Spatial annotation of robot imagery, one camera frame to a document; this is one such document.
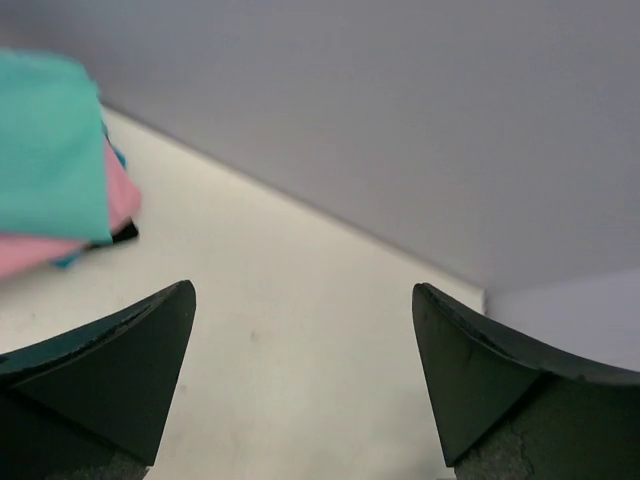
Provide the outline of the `teal t shirt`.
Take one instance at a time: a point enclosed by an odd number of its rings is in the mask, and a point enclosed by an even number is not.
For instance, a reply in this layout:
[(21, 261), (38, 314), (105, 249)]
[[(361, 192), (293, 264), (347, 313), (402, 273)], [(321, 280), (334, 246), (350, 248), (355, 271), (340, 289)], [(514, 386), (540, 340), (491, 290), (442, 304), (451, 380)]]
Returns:
[(109, 239), (99, 96), (74, 60), (2, 49), (2, 232)]

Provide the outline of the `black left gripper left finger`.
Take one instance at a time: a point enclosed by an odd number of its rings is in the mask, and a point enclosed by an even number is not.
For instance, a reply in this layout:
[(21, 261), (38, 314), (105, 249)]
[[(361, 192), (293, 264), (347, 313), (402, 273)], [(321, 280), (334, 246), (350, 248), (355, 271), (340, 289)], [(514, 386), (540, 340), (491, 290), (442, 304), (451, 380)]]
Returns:
[(142, 479), (196, 312), (189, 280), (1, 356), (4, 479)]

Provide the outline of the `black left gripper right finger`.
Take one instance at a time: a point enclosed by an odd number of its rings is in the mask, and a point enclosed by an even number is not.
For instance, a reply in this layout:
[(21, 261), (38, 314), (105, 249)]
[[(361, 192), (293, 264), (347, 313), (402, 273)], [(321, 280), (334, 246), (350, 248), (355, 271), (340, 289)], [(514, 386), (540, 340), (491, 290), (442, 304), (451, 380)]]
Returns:
[(456, 478), (638, 478), (638, 372), (547, 345), (428, 283), (414, 286), (412, 315)]

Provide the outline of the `pink folded t shirt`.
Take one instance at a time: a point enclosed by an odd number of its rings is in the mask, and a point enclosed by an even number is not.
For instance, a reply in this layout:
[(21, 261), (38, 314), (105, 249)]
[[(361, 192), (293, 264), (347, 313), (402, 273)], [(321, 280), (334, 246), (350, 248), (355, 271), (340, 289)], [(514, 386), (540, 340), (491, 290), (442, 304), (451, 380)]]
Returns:
[(2, 235), (2, 279), (46, 263), (58, 268), (67, 268), (86, 252), (129, 242), (139, 236), (133, 219), (141, 208), (141, 192), (127, 174), (124, 157), (111, 145), (108, 138), (105, 138), (104, 144), (111, 239), (101, 242), (79, 242)]

